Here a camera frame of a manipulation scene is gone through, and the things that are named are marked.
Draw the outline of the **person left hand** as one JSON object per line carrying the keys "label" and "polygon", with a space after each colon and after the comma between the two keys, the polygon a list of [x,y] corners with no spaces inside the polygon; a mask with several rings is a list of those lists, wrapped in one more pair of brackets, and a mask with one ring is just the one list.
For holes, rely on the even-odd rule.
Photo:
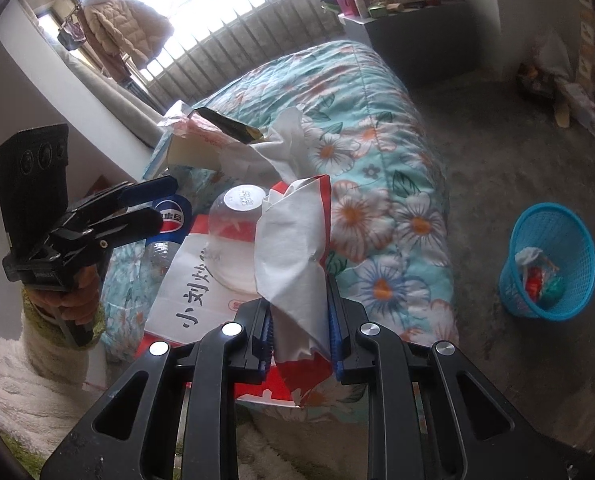
{"label": "person left hand", "polygon": [[85,266],[75,277],[72,292],[50,292],[27,289],[28,300],[46,320],[56,324],[58,318],[76,325],[86,325],[94,319],[100,304],[100,276],[96,266]]}

